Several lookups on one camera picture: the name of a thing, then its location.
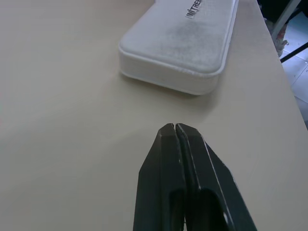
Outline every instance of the white floor tile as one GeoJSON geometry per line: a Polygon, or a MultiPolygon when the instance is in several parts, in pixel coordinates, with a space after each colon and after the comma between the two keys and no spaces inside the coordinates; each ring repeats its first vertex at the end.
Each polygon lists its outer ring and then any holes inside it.
{"type": "MultiPolygon", "coordinates": [[[[283,51],[282,57],[286,56],[287,52],[283,51]]],[[[296,56],[288,59],[283,64],[284,72],[287,75],[290,85],[294,84],[304,69],[308,66],[308,62],[296,56]]]]}
{"type": "Polygon", "coordinates": [[[282,56],[280,56],[279,58],[282,59],[282,58],[285,57],[287,54],[289,54],[289,52],[282,51],[282,56]]]}
{"type": "MultiPolygon", "coordinates": [[[[284,39],[288,40],[288,44],[284,47],[286,52],[291,53],[308,42],[307,25],[308,18],[303,13],[300,13],[289,22],[284,36],[284,39]]],[[[308,61],[308,49],[305,49],[297,54],[297,57],[308,61]]]]}
{"type": "Polygon", "coordinates": [[[293,84],[292,91],[297,98],[308,103],[308,67],[293,84]]]}
{"type": "Polygon", "coordinates": [[[304,121],[308,121],[308,103],[300,100],[299,98],[295,97],[296,101],[297,101],[297,105],[299,107],[299,110],[302,114],[302,117],[304,119],[304,121]]]}

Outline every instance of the beige table surface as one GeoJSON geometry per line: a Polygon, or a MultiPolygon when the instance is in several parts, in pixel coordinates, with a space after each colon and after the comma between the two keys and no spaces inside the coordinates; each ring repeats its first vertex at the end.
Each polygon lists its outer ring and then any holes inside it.
{"type": "Polygon", "coordinates": [[[117,43],[152,0],[0,3],[0,230],[131,231],[157,131],[194,126],[262,231],[308,230],[308,132],[257,2],[240,0],[218,88],[130,80],[117,43]]]}

